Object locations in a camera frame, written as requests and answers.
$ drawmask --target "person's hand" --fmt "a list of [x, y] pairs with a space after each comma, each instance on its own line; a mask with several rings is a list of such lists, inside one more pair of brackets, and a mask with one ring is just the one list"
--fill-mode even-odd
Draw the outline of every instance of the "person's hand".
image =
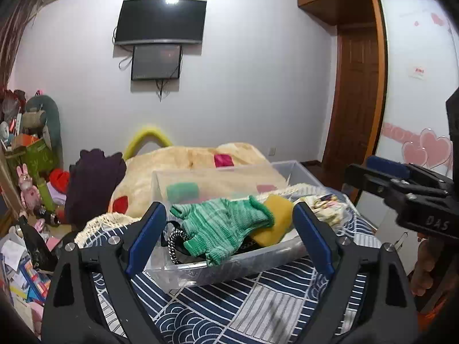
[[[426, 238], [423, 234], [418, 233], [419, 239]], [[422, 241], [418, 248], [418, 261], [415, 264], [415, 270], [411, 277], [410, 287], [414, 296], [423, 296], [425, 291], [432, 287], [433, 279], [430, 272], [440, 257], [444, 244], [441, 240], [430, 238]], [[450, 291], [454, 288], [457, 275], [452, 275], [444, 284], [444, 290]]]
[[435, 267], [438, 255], [434, 255], [429, 245], [431, 240], [426, 239], [421, 242], [418, 248], [418, 261], [415, 264], [415, 270], [411, 278], [410, 287], [414, 296], [422, 296], [425, 291], [432, 287], [433, 279], [429, 272]]

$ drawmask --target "small monitor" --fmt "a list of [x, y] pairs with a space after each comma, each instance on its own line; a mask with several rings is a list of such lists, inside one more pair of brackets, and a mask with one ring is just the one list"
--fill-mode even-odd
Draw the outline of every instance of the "small monitor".
[[181, 45], [134, 45], [131, 80], [178, 79], [181, 58]]

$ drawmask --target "wooden door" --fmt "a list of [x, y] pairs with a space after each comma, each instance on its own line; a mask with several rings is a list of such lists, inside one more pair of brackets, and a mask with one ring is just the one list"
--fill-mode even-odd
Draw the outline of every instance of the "wooden door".
[[340, 28], [337, 83], [322, 161], [322, 182], [341, 189], [344, 170], [362, 164], [367, 151], [378, 90], [375, 26]]

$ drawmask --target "wooden floor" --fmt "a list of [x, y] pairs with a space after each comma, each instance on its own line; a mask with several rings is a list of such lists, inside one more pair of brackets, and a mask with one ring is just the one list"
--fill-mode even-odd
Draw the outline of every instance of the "wooden floor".
[[334, 174], [328, 173], [320, 165], [307, 165], [303, 164], [308, 171], [310, 171], [324, 186], [332, 187], [341, 190], [343, 183], [339, 177]]

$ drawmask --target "pink bunny plush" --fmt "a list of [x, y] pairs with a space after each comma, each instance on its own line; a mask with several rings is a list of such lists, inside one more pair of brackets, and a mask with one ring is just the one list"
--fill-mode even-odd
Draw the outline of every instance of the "pink bunny plush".
[[27, 171], [27, 165], [18, 165], [16, 167], [17, 175], [19, 176], [19, 188], [21, 189], [21, 201], [24, 207], [32, 211], [35, 207], [41, 205], [41, 196], [38, 188], [34, 186], [32, 178]]

